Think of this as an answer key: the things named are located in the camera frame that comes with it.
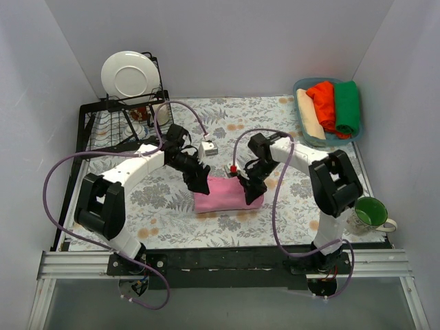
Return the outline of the pink t shirt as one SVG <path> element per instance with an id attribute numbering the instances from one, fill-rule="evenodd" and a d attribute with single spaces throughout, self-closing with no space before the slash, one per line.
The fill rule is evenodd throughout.
<path id="1" fill-rule="evenodd" d="M 207 212 L 254 210 L 259 209 L 264 202 L 260 196 L 247 205 L 245 192 L 236 177 L 208 177 L 210 194 L 194 193 L 194 211 L 197 214 Z"/>

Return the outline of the floral green-inside mug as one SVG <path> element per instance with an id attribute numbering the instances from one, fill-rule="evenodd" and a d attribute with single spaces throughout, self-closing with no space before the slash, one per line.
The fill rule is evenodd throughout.
<path id="1" fill-rule="evenodd" d="M 347 218 L 349 233 L 363 236 L 370 232 L 394 232 L 397 222 L 388 216 L 386 206 L 374 197 L 359 198 Z"/>

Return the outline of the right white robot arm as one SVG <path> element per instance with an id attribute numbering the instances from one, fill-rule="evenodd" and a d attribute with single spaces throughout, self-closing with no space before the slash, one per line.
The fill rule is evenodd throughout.
<path id="1" fill-rule="evenodd" d="M 316 270 L 327 273 L 333 269 L 342 253 L 343 231 L 348 211 L 363 194 L 363 187 L 348 155 L 342 150 L 326 153 L 296 143 L 292 136 L 273 131 L 265 137 L 257 130 L 247 144 L 256 156 L 244 169 L 230 165 L 230 174 L 239 179 L 246 204 L 264 195 L 265 179 L 279 164 L 292 167 L 309 176 L 313 198 L 320 210 L 318 231 L 310 251 L 291 253 L 284 247 L 285 265 L 293 270 Z"/>

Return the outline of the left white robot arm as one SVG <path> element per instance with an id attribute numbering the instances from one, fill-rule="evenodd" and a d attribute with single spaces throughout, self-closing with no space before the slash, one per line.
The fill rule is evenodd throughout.
<path id="1" fill-rule="evenodd" d="M 124 255 L 122 266 L 132 275 L 141 274 L 148 263 L 144 244 L 126 227 L 126 197 L 135 186 L 168 166 L 182 174 L 189 191 L 210 194 L 210 166 L 203 163 L 199 151 L 185 152 L 189 138 L 187 130 L 172 124 L 163 142 L 150 137 L 116 167 L 100 175 L 89 173 L 82 180 L 74 221 Z"/>

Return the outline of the cream ceramic cup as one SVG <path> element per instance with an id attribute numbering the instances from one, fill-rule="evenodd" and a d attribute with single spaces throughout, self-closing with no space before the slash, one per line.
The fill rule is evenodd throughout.
<path id="1" fill-rule="evenodd" d="M 163 107 L 160 104 L 153 105 L 154 116 L 157 116 L 157 124 L 159 126 L 165 125 L 170 120 L 170 115 L 168 114 L 168 106 Z"/>

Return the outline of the floral patterned table mat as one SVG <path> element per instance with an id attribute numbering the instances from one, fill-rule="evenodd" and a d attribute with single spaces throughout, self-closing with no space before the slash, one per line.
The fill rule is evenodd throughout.
<path id="1" fill-rule="evenodd" d="M 206 161 L 210 174 L 224 177 L 224 166 L 245 166 L 253 130 L 272 129 L 303 142 L 293 96 L 195 98 L 170 106 L 174 122 L 187 129 L 194 145 L 208 132 L 218 154 Z M 180 172 L 163 167 L 139 183 L 126 200 L 126 227 L 149 249 L 309 244 L 319 225 L 308 176 L 278 166 L 265 180 L 267 192 L 257 210 L 197 214 Z"/>

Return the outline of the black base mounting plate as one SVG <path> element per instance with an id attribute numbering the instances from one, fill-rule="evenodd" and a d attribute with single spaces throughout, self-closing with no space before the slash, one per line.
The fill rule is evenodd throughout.
<path id="1" fill-rule="evenodd" d="M 290 258 L 277 247 L 143 249 L 140 262 L 153 270 L 144 272 L 140 266 L 112 254 L 106 274 L 120 278 L 148 275 L 150 289 L 165 289 L 166 284 L 161 280 L 164 277 L 173 289 L 284 287 L 306 290 L 308 275 L 321 278 L 326 271 L 347 275 L 351 268 L 346 252 L 327 260 L 318 255 Z"/>

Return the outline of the beige rolled t shirt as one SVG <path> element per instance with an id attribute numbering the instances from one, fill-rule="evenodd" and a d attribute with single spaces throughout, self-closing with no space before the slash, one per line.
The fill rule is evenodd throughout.
<path id="1" fill-rule="evenodd" d="M 325 132 L 318 121 L 313 100 L 304 89 L 296 90 L 296 100 L 306 134 L 313 138 L 325 140 Z"/>

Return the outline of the white round plate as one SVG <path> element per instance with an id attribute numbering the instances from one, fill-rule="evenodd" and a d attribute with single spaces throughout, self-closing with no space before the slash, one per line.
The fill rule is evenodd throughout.
<path id="1" fill-rule="evenodd" d="M 153 61 L 133 51 L 117 52 L 104 62 L 101 82 L 109 97 L 135 105 L 148 102 L 160 90 L 160 73 Z"/>

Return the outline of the orange rolled t shirt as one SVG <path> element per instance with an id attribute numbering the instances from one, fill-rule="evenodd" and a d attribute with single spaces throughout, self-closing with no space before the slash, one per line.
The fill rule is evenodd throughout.
<path id="1" fill-rule="evenodd" d="M 336 108 L 333 85 L 326 80 L 308 88 L 306 92 L 313 100 L 318 121 L 324 131 L 334 133 L 338 138 L 343 140 L 350 138 L 350 134 L 343 134 L 336 130 Z"/>

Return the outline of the green rolled t shirt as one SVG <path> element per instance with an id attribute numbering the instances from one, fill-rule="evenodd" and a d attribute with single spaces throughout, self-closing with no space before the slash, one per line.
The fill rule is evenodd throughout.
<path id="1" fill-rule="evenodd" d="M 335 129 L 346 135 L 357 135 L 360 128 L 360 99 L 354 81 L 334 85 Z"/>

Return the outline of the aluminium frame rail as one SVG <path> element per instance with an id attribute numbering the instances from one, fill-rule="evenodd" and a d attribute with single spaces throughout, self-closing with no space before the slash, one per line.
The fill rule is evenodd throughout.
<path id="1" fill-rule="evenodd" d="M 428 329 L 429 324 L 415 288 L 413 271 L 403 249 L 368 249 L 359 245 L 353 252 L 347 246 L 342 251 L 349 255 L 351 268 L 347 275 L 337 275 L 338 278 L 399 278 L 416 328 Z M 38 269 L 38 284 L 44 287 L 56 279 L 137 279 L 108 276 L 107 263 L 112 254 L 115 253 L 44 252 Z M 319 277 L 316 275 L 307 276 L 307 282 L 317 279 Z"/>

